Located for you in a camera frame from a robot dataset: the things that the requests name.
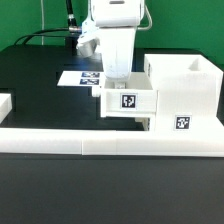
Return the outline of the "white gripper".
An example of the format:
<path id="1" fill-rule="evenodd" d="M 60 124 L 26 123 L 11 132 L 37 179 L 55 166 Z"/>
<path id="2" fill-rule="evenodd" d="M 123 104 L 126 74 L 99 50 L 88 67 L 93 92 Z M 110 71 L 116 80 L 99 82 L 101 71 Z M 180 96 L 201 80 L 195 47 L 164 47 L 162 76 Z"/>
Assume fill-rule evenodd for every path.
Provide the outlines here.
<path id="1" fill-rule="evenodd" d="M 129 79 L 135 34 L 134 27 L 100 29 L 103 70 L 109 81 L 127 81 Z"/>

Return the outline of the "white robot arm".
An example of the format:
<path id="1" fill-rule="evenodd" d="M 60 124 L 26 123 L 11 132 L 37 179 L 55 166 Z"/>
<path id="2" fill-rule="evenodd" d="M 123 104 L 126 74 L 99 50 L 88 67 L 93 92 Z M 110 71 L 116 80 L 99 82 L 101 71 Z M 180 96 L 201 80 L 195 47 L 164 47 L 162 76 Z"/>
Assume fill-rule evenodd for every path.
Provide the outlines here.
<path id="1" fill-rule="evenodd" d="M 90 0 L 77 49 L 83 57 L 90 57 L 100 46 L 107 80 L 129 79 L 135 35 L 144 13 L 144 0 Z"/>

